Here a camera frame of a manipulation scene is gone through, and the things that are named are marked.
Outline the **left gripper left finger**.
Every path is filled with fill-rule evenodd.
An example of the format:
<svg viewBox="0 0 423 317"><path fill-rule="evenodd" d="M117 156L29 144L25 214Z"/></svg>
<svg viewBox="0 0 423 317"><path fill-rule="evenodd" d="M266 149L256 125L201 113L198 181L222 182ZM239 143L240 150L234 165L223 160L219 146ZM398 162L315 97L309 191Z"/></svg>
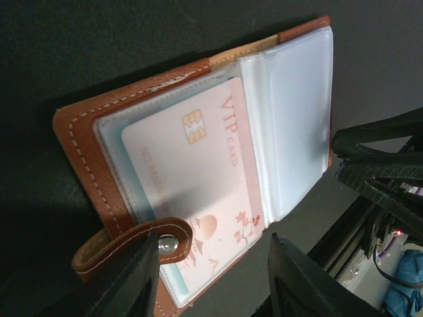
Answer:
<svg viewBox="0 0 423 317"><path fill-rule="evenodd" d="M136 242L99 274L37 316L152 316L159 277L156 234Z"/></svg>

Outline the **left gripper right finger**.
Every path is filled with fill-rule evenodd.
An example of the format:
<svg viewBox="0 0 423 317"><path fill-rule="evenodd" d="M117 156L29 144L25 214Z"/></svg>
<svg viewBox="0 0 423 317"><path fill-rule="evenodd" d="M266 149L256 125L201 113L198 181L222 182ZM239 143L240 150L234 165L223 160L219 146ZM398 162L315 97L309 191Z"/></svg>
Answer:
<svg viewBox="0 0 423 317"><path fill-rule="evenodd" d="M255 316L379 316L286 238L274 233L268 255L270 296Z"/></svg>

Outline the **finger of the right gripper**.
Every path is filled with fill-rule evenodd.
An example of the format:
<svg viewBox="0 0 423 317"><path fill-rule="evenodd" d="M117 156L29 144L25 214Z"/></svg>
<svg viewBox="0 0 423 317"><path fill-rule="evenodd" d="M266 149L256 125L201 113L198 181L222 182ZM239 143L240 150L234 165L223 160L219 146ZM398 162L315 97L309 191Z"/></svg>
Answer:
<svg viewBox="0 0 423 317"><path fill-rule="evenodd" d="M343 159L384 155L364 143L422 135L422 108L401 115L338 130L331 141L333 152Z"/></svg>
<svg viewBox="0 0 423 317"><path fill-rule="evenodd" d="M422 196L395 189L422 182L421 157L361 157L344 159L337 180L390 212L408 231L422 230Z"/></svg>

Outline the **brown leather card holder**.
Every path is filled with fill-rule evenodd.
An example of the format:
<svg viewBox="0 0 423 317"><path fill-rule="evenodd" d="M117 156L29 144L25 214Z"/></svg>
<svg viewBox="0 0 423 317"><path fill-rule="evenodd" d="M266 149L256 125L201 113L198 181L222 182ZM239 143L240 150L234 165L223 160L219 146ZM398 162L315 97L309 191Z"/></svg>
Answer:
<svg viewBox="0 0 423 317"><path fill-rule="evenodd" d="M161 253L153 315L180 316L327 171L332 72L333 33L330 18L323 16L59 110L54 131L104 225L73 257L81 280L90 280L138 240L156 234ZM193 232L184 219L154 215L121 134L125 127L234 77L243 85L263 226L247 251L178 305L161 268L186 259Z"/></svg>

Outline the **blue cloth object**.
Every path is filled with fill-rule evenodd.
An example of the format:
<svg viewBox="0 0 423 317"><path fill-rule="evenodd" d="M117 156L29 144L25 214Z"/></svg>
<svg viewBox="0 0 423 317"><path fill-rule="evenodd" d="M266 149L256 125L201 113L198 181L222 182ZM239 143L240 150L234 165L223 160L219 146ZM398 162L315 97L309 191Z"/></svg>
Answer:
<svg viewBox="0 0 423 317"><path fill-rule="evenodd" d="M422 252L406 250L400 260L395 278L404 285L391 283L384 298L384 311L391 316L416 316L422 310Z"/></svg>

